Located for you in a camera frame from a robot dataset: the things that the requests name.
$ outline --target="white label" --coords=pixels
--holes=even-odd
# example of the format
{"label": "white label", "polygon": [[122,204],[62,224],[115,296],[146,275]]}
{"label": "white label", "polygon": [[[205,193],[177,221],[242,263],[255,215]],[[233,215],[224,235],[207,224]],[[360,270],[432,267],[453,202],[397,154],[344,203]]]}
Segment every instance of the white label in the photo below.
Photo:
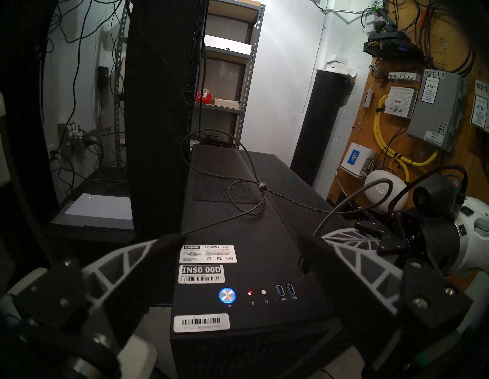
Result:
{"label": "white label", "polygon": [[215,332],[228,330],[230,327],[227,313],[191,314],[173,318],[173,331],[175,333]]}
{"label": "white label", "polygon": [[475,88],[476,88],[476,91],[479,92],[489,92],[489,87],[487,86],[486,83],[483,83],[479,80],[476,80],[475,81]]}
{"label": "white label", "polygon": [[438,71],[438,70],[424,70],[424,75],[425,76],[432,76],[434,78],[445,78],[445,72],[444,71]]}
{"label": "white label", "polygon": [[448,123],[442,121],[440,123],[440,127],[438,128],[438,134],[445,135],[447,127]]}
{"label": "white label", "polygon": [[431,142],[432,144],[434,144],[438,147],[441,147],[442,143],[443,143],[444,136],[442,134],[433,133],[433,132],[430,132],[429,130],[427,130],[426,133],[424,134],[423,139],[427,142]]}
{"label": "white label", "polygon": [[222,265],[180,265],[178,270],[180,284],[224,283]]}
{"label": "white label", "polygon": [[484,128],[486,125],[486,116],[488,114],[488,100],[482,96],[475,95],[474,108],[472,109],[472,118],[470,122],[474,125]]}
{"label": "white label", "polygon": [[236,263],[233,245],[183,245],[180,263]]}
{"label": "white label", "polygon": [[431,76],[426,78],[426,83],[424,84],[424,91],[421,101],[425,103],[434,104],[436,98],[436,91],[438,90],[439,78],[433,78]]}

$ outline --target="computer tower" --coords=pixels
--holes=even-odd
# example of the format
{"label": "computer tower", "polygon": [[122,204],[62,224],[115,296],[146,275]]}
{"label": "computer tower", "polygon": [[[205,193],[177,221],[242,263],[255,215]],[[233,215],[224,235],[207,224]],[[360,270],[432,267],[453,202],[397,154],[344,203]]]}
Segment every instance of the computer tower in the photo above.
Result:
{"label": "computer tower", "polygon": [[[192,164],[252,179],[242,153],[194,146]],[[331,208],[276,156],[251,158],[270,189]],[[182,230],[238,214],[227,199],[230,183],[192,170]],[[231,195],[248,210],[260,197],[256,186],[245,184]],[[312,234],[323,218],[269,193],[259,216],[188,235],[175,267],[172,304],[170,338],[179,378],[304,378],[351,345],[319,278],[314,272],[302,276],[298,267],[298,236]],[[338,217],[326,228],[344,225]]]}
{"label": "computer tower", "polygon": [[207,3],[133,1],[122,99],[137,242],[180,229],[180,143],[190,132]]}

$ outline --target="red object on shelf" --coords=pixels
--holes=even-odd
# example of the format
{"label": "red object on shelf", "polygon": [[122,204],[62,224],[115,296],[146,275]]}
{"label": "red object on shelf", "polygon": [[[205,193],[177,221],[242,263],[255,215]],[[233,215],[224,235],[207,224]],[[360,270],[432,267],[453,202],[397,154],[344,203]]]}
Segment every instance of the red object on shelf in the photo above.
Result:
{"label": "red object on shelf", "polygon": [[[210,104],[212,99],[212,94],[208,89],[204,88],[204,96],[202,98],[202,104]],[[200,92],[197,92],[197,100],[196,102],[200,103]]]}

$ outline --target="blue usb port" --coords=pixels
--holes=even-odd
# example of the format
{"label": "blue usb port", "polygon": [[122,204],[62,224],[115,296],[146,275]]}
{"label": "blue usb port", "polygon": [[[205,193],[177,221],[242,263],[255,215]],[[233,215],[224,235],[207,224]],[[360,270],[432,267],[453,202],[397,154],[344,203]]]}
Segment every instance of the blue usb port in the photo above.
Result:
{"label": "blue usb port", "polygon": [[294,287],[292,287],[292,284],[287,284],[287,289],[289,290],[289,293],[294,296],[295,295],[295,291],[294,291]]}
{"label": "blue usb port", "polygon": [[282,286],[280,284],[277,284],[277,292],[280,296],[285,296],[284,289],[282,288]]}

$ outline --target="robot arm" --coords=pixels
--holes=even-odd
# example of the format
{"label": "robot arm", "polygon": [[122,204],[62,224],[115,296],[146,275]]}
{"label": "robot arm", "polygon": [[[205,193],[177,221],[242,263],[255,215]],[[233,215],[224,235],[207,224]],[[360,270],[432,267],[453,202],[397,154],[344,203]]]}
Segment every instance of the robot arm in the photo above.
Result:
{"label": "robot arm", "polygon": [[74,378],[81,360],[119,378],[117,354],[159,301],[156,294],[172,290],[174,277],[164,268],[174,273],[185,239],[168,235],[128,246],[84,269],[76,260],[60,262],[13,297],[24,342],[16,358],[25,371]]}

